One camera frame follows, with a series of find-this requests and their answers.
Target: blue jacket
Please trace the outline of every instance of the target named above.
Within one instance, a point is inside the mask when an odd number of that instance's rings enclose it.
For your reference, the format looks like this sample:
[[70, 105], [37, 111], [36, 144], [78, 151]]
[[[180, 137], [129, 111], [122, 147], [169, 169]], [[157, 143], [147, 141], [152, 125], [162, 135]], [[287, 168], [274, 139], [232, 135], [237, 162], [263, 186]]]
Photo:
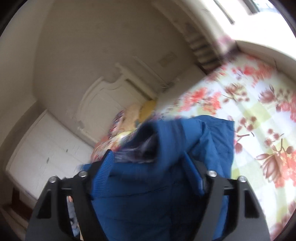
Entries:
[[[125, 147], [157, 133], [152, 163], [114, 163], [110, 152], [93, 180], [93, 207], [112, 241], [187, 241], [204, 209], [200, 176], [188, 154], [230, 178], [234, 123], [210, 116], [144, 123]], [[225, 197], [213, 239], [222, 235]]]

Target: patterned blanket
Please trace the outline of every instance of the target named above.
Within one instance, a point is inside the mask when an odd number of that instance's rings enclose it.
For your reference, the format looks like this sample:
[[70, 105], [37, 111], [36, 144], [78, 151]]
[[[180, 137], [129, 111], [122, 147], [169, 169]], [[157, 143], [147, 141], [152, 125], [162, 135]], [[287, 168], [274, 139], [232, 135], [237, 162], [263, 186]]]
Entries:
[[235, 121], [232, 178], [248, 178], [275, 239], [296, 207], [296, 83], [239, 54], [156, 113], [198, 115]]

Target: window sill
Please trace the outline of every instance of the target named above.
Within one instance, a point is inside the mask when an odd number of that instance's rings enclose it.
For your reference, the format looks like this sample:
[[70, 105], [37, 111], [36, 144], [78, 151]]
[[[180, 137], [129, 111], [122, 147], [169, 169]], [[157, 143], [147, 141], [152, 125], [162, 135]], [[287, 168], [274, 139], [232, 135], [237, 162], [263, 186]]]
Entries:
[[248, 16], [232, 26], [231, 37], [277, 50], [296, 60], [296, 38], [284, 18], [273, 12]]

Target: white cabinet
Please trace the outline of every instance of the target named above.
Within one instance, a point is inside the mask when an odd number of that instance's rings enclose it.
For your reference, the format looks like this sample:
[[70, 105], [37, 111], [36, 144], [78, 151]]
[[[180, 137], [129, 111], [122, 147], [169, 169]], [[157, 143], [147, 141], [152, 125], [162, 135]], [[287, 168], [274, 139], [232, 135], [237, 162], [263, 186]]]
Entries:
[[90, 162], [92, 148], [45, 111], [24, 135], [6, 172], [14, 184], [35, 199], [51, 176], [73, 177]]

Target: metal screw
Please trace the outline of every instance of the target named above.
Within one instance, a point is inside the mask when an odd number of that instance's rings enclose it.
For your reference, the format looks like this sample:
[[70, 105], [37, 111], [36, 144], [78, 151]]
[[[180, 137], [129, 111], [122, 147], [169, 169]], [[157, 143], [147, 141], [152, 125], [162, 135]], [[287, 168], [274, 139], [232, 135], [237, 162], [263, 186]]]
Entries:
[[216, 177], [217, 173], [215, 171], [207, 171], [207, 175], [210, 177]]
[[87, 176], [87, 172], [86, 172], [86, 171], [80, 171], [80, 172], [78, 173], [78, 176], [79, 176], [79, 177], [86, 177], [86, 176]]
[[247, 181], [247, 178], [245, 176], [239, 176], [238, 180], [241, 182], [241, 183], [245, 183]]
[[57, 177], [50, 177], [49, 179], [48, 179], [48, 181], [50, 182], [50, 183], [55, 183], [56, 181], [57, 181]]

